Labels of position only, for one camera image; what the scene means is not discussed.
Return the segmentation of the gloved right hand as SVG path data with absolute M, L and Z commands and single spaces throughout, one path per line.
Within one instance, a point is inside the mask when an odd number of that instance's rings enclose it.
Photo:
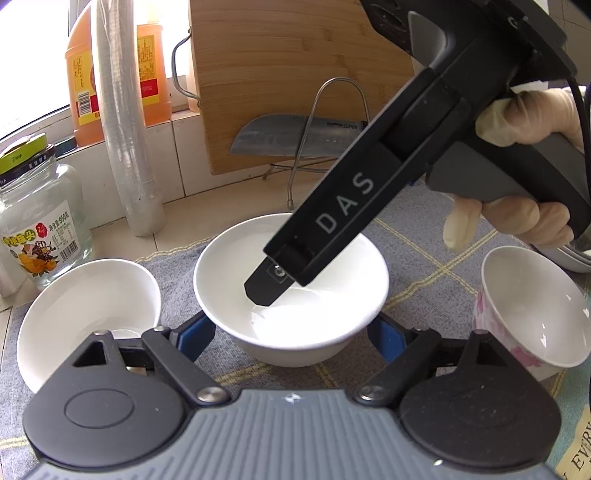
M 478 117 L 476 133 L 498 147 L 532 145 L 560 133 L 577 150 L 583 149 L 580 120 L 569 88 L 522 91 L 512 99 L 497 100 Z M 466 249 L 482 217 L 498 232 L 541 249 L 559 248 L 574 239 L 568 226 L 570 212 L 560 203 L 538 203 L 519 196 L 483 203 L 457 196 L 443 228 L 446 246 L 458 252 Z

